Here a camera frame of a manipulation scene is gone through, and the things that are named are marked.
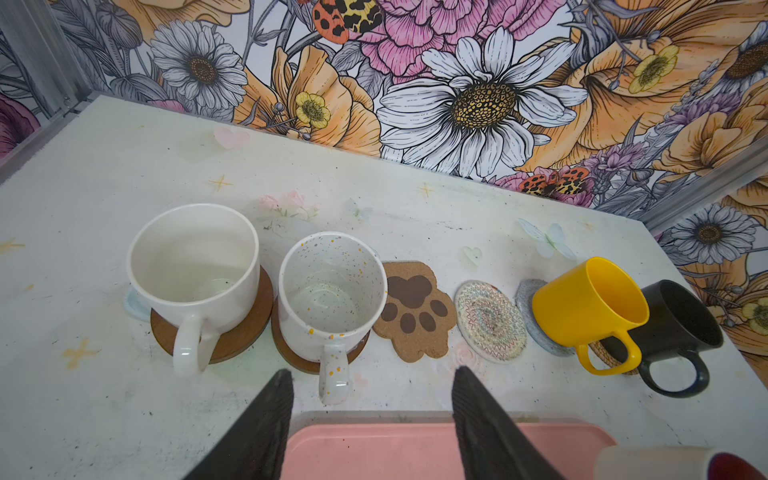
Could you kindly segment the yellow mug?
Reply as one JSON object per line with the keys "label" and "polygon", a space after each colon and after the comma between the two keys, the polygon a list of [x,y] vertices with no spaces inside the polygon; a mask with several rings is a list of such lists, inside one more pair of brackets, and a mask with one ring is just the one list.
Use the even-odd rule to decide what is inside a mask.
{"label": "yellow mug", "polygon": [[[532,311],[543,333],[573,348],[582,367],[593,375],[620,375],[641,364],[641,349],[629,332],[647,323],[649,305],[636,282],[607,259],[590,258],[546,283],[534,293]],[[599,370],[591,363],[589,345],[609,337],[620,340],[627,359]]]}

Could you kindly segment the light blue woven coaster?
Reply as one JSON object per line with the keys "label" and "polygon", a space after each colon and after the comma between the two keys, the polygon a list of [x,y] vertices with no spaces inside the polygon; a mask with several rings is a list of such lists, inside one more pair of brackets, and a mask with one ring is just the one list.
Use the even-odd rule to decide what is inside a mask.
{"label": "light blue woven coaster", "polygon": [[574,348],[564,347],[554,342],[544,333],[535,319],[533,312],[533,297],[545,284],[546,282],[541,279],[526,279],[521,281],[518,286],[515,300],[523,318],[525,328],[534,342],[547,353],[557,357],[574,356],[576,354]]}

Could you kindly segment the round tan wicker coaster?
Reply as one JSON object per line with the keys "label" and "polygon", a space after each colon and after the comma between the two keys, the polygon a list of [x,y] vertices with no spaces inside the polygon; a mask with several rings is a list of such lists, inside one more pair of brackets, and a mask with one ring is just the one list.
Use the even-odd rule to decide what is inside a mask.
{"label": "round tan wicker coaster", "polygon": [[611,339],[590,343],[589,348],[608,368],[620,366],[628,356],[625,346],[620,341]]}

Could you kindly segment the white mug red inside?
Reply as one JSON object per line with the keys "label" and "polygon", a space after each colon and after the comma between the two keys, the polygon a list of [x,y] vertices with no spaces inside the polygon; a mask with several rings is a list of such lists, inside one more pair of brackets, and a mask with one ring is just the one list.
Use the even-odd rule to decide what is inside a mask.
{"label": "white mug red inside", "polygon": [[766,479],[767,475],[738,455],[716,448],[655,447],[603,449],[595,479]]}

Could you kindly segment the white multicolour woven coaster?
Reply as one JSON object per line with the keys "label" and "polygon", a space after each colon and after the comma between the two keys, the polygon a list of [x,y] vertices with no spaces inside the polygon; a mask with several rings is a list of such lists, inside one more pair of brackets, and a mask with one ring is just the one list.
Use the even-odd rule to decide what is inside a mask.
{"label": "white multicolour woven coaster", "polygon": [[527,346],[527,331],[517,305],[495,286],[471,280],[454,297],[457,326],[467,344],[483,359],[509,364]]}

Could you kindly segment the scratched round wooden coaster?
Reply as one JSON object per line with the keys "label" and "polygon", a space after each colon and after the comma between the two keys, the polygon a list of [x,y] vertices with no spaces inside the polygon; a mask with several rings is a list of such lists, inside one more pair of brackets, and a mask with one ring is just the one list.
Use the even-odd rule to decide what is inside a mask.
{"label": "scratched round wooden coaster", "polygon": [[[272,331],[275,346],[278,352],[283,357],[283,359],[288,364],[290,364],[293,368],[299,370],[300,372],[310,374],[310,375],[318,375],[320,371],[320,363],[306,360],[300,357],[299,355],[297,355],[293,350],[290,349],[287,342],[283,338],[283,335],[280,329],[278,297],[276,297],[273,302],[270,323],[271,323],[271,331]],[[362,338],[362,340],[350,352],[347,353],[347,359],[350,363],[354,362],[362,353],[362,351],[364,350],[369,340],[369,337],[370,337],[370,334],[367,333]]]}

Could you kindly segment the cork paw print coaster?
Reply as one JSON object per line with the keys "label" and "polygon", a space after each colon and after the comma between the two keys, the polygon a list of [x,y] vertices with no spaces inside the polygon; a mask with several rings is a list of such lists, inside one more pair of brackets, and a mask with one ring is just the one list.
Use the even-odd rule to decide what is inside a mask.
{"label": "cork paw print coaster", "polygon": [[449,333],[457,325],[452,298],[438,289],[433,270],[422,262],[386,262],[387,299],[373,326],[407,363],[423,356],[438,359],[449,351]]}

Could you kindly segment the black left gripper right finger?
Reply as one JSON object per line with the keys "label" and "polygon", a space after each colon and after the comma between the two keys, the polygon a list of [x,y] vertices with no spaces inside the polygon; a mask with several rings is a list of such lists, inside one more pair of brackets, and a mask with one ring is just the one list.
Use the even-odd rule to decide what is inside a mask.
{"label": "black left gripper right finger", "polygon": [[459,367],[453,419],[467,479],[560,479],[562,475],[502,409],[472,370]]}

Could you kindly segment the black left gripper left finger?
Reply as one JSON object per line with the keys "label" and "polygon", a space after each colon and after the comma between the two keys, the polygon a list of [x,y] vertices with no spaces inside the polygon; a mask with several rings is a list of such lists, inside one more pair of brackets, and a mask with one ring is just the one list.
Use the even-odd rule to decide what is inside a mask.
{"label": "black left gripper left finger", "polygon": [[293,379],[280,369],[188,479],[278,479],[294,401]]}

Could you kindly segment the round dark wooden coaster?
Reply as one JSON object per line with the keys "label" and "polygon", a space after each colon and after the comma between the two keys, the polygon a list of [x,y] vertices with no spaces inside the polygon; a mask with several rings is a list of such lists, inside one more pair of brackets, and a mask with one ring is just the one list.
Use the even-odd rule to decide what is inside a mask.
{"label": "round dark wooden coaster", "polygon": [[[260,268],[257,297],[243,319],[232,330],[223,333],[212,353],[210,364],[221,363],[247,350],[264,332],[273,310],[273,285],[267,271]],[[160,347],[173,355],[178,328],[166,321],[154,309],[150,312],[150,325],[154,338]]]}

